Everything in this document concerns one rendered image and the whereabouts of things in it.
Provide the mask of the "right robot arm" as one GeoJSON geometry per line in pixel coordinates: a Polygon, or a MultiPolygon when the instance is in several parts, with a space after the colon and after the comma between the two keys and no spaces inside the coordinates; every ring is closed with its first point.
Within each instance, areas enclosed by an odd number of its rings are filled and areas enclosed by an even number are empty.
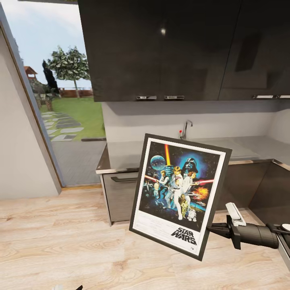
{"type": "Polygon", "coordinates": [[[290,272],[290,224],[267,223],[266,226],[246,223],[234,203],[227,203],[230,215],[227,223],[206,226],[210,232],[232,240],[235,249],[241,250],[241,242],[278,249],[290,272]]]}

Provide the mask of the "poster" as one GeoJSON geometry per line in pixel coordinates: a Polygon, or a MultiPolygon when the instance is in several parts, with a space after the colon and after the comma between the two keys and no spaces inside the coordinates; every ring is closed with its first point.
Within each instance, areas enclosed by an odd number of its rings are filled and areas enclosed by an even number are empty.
{"type": "Polygon", "coordinates": [[[145,133],[129,231],[202,261],[231,154],[145,133]]]}

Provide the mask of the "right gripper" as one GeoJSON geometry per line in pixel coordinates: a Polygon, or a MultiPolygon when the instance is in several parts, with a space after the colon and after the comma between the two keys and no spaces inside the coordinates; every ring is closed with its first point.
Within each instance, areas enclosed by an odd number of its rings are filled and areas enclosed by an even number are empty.
{"type": "Polygon", "coordinates": [[[261,235],[255,224],[246,223],[246,226],[234,226],[230,215],[226,215],[227,223],[213,223],[212,227],[206,226],[210,232],[232,240],[235,249],[241,250],[241,242],[261,246],[261,235]]]}

